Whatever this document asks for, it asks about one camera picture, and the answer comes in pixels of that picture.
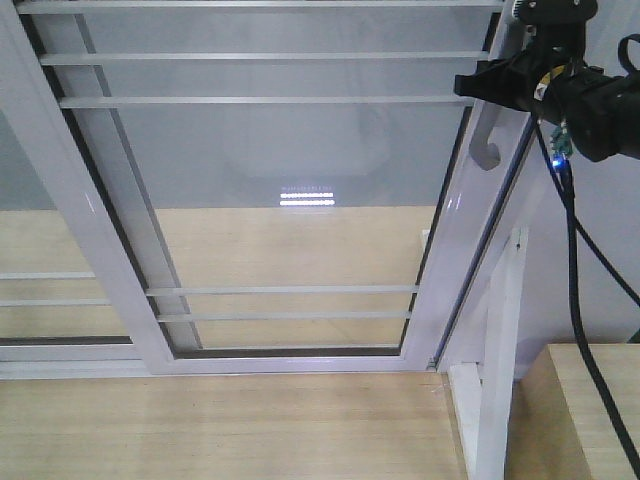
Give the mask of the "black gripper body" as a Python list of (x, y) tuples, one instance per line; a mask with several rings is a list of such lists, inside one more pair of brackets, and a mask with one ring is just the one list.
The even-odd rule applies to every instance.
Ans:
[(454, 92), (518, 111), (543, 100), (544, 80), (572, 74), (586, 65), (586, 24), (598, 11), (595, 1), (516, 1), (513, 17), (535, 35), (508, 58), (480, 61), (472, 75), (457, 75)]

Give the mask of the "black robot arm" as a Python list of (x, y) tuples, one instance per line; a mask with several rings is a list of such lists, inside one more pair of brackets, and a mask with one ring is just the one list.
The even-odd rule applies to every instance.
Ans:
[(478, 62), (472, 75), (458, 75), (454, 91), (509, 109), (530, 112), (554, 125), (566, 124), (578, 151), (593, 162), (639, 155), (639, 69), (622, 38), (617, 55), (625, 75), (610, 77), (584, 60), (586, 24), (594, 1), (518, 1), (516, 20), (535, 35), (517, 54)]

